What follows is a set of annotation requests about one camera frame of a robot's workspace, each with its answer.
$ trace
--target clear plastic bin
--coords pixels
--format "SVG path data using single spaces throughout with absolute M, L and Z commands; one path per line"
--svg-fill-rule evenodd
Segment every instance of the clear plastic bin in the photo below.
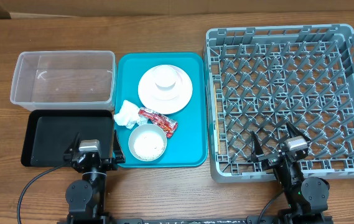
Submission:
M 116 62 L 111 51 L 23 52 L 10 100 L 38 109 L 113 110 Z

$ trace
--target snack wrapper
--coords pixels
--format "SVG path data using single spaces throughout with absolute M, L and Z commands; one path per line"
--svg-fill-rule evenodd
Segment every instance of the snack wrapper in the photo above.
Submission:
M 178 122 L 170 119 L 163 114 L 159 114 L 158 112 L 148 109 L 148 108 L 140 108 L 138 114 L 149 118 L 153 124 L 159 126 L 165 132 L 167 138 L 171 138 L 174 134 L 174 131 L 178 127 Z

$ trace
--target wooden table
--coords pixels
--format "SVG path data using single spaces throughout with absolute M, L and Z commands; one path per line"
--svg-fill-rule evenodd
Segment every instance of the wooden table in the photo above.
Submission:
M 348 23 L 354 12 L 220 14 L 179 17 L 92 17 L 0 21 L 0 223 L 16 223 L 21 190 L 45 168 L 20 163 L 29 111 L 9 101 L 18 55 L 36 50 L 112 50 L 117 61 L 130 52 L 203 54 L 205 33 L 214 27 Z M 55 223 L 68 213 L 65 190 L 81 175 L 63 168 L 27 191 L 23 223 Z M 332 180 L 326 215 L 354 223 L 354 180 Z M 106 208 L 116 218 L 238 218 L 257 215 L 279 190 L 275 182 L 218 184 L 207 161 L 197 168 L 120 169 L 108 174 Z M 286 207 L 284 197 L 268 214 Z

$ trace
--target gray dish rack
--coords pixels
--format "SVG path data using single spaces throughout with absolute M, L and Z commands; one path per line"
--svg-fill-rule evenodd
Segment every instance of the gray dish rack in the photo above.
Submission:
M 210 167 L 217 182 L 274 180 L 248 162 L 250 131 L 264 153 L 286 121 L 312 138 L 306 177 L 354 178 L 354 30 L 346 24 L 210 29 L 205 73 Z

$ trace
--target teal tray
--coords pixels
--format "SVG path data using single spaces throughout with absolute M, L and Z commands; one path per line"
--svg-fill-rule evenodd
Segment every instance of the teal tray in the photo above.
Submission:
M 167 139 L 167 148 L 160 158 L 152 162 L 136 159 L 128 148 L 128 137 L 133 131 L 115 125 L 126 163 L 121 167 L 195 167 L 207 158 L 207 118 L 203 60 L 195 53 L 141 53 L 127 54 L 119 62 L 116 84 L 115 113 L 118 113 L 124 100 L 138 107 L 143 106 L 138 97 L 138 83 L 150 68 L 156 65 L 175 65 L 184 70 L 193 85 L 192 98 L 188 105 L 174 114 L 167 115 L 178 121 L 174 135 Z

